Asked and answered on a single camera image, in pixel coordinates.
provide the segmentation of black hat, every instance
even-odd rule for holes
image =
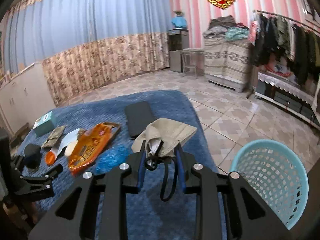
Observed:
[[[30,170],[37,170],[41,162],[40,146],[29,143],[23,152],[23,163]]]

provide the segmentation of stool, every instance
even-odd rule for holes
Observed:
[[[183,65],[183,73],[186,75],[186,68],[193,68],[195,70],[196,78],[197,78],[197,67],[196,63],[194,65],[191,64],[191,55],[196,55],[196,52],[191,52],[191,51],[184,51],[180,52],[182,56],[182,65]]]

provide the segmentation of teal box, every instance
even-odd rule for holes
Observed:
[[[36,120],[33,130],[35,131],[37,137],[39,137],[56,128],[56,123],[57,122],[54,114],[51,111]]]

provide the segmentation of black strap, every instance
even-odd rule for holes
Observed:
[[[162,145],[163,145],[163,141],[161,141],[161,143],[157,149],[156,154],[146,158],[144,165],[145,165],[146,169],[148,169],[150,171],[154,171],[158,167],[159,163],[164,164],[164,177],[163,177],[161,191],[160,191],[160,199],[164,202],[167,202],[168,200],[170,200],[172,198],[172,196],[176,190],[177,178],[178,178],[178,168],[177,168],[177,161],[176,161],[175,157],[166,156],[166,157],[161,158],[158,156],[158,153],[159,153]],[[167,198],[164,198],[164,192],[165,192],[165,188],[167,186],[168,177],[169,177],[168,161],[170,161],[170,160],[172,160],[174,162],[173,183],[172,183],[172,188],[171,188],[171,192],[170,192],[169,196]]]

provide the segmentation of pink striped wall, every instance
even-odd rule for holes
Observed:
[[[308,24],[302,0],[236,0],[225,10],[207,0],[170,0],[170,5],[172,16],[175,10],[181,10],[185,14],[191,48],[204,46],[202,33],[208,28],[210,19],[231,14],[236,22],[249,26],[254,9],[274,12]]]

